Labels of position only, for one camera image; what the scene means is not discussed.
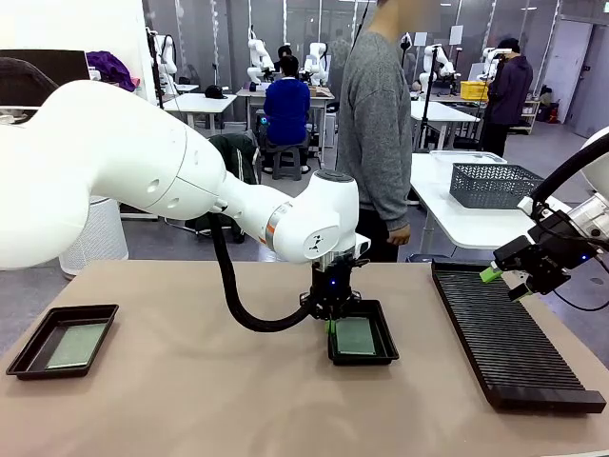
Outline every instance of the wire basket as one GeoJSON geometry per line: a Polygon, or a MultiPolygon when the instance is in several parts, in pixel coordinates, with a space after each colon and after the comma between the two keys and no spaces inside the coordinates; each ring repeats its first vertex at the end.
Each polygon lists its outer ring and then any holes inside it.
{"type": "Polygon", "coordinates": [[[450,194],[466,208],[517,209],[542,182],[518,165],[454,164],[450,194]]]}

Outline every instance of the person in dark jacket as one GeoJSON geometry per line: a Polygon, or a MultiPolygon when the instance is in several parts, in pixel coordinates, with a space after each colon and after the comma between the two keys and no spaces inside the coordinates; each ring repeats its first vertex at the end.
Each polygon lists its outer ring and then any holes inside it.
{"type": "Polygon", "coordinates": [[[526,57],[521,55],[521,47],[516,38],[501,41],[498,48],[511,49],[512,52],[506,55],[508,60],[501,77],[490,86],[489,92],[496,93],[496,98],[481,141],[485,151],[503,157],[507,132],[522,117],[526,95],[533,82],[533,69],[526,57]]]}
{"type": "MultiPolygon", "coordinates": [[[[286,55],[281,60],[284,77],[271,84],[266,90],[265,113],[268,117],[266,141],[268,146],[300,145],[301,170],[309,173],[306,164],[308,153],[308,132],[306,121],[311,108],[311,92],[308,86],[298,80],[298,59],[286,55]]],[[[273,172],[272,155],[265,156],[263,171],[273,172]]]]}
{"type": "Polygon", "coordinates": [[[292,48],[289,45],[280,46],[277,50],[277,55],[279,55],[279,60],[277,62],[274,62],[274,65],[275,72],[279,73],[282,70],[282,67],[280,65],[282,58],[286,57],[287,55],[292,55],[292,48]]]}

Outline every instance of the black jacket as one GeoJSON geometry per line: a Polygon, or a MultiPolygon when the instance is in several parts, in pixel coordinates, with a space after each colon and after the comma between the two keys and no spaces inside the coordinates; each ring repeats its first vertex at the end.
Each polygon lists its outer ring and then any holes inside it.
{"type": "Polygon", "coordinates": [[[490,92],[497,90],[497,98],[490,122],[503,126],[516,126],[522,117],[526,95],[533,82],[533,69],[520,55],[510,59],[503,67],[501,77],[491,84],[490,92]]]}

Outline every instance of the beige tabletop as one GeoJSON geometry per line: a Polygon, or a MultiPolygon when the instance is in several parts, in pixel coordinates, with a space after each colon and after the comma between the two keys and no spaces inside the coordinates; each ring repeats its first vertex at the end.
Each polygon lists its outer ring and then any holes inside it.
{"type": "MultiPolygon", "coordinates": [[[[305,266],[235,268],[242,300],[265,318],[292,312],[310,284],[305,266]]],[[[366,266],[353,286],[383,303],[401,355],[389,367],[332,366],[324,325],[313,319],[278,334],[241,328],[215,263],[94,264],[51,306],[119,304],[108,338],[86,378],[0,376],[0,455],[521,457],[609,448],[609,411],[499,414],[486,403],[428,265],[366,266]]],[[[604,366],[541,301],[526,305],[584,385],[609,398],[604,366]]]]}

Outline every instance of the chair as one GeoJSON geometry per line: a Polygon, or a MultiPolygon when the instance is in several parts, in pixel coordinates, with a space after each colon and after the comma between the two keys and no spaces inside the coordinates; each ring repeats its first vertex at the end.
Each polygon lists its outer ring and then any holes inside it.
{"type": "Polygon", "coordinates": [[[272,145],[268,144],[266,151],[273,154],[273,179],[281,179],[283,177],[291,177],[294,181],[303,179],[301,171],[301,154],[300,149],[303,145],[272,145]],[[292,154],[293,165],[290,171],[282,171],[286,167],[282,167],[282,155],[292,154]]]}

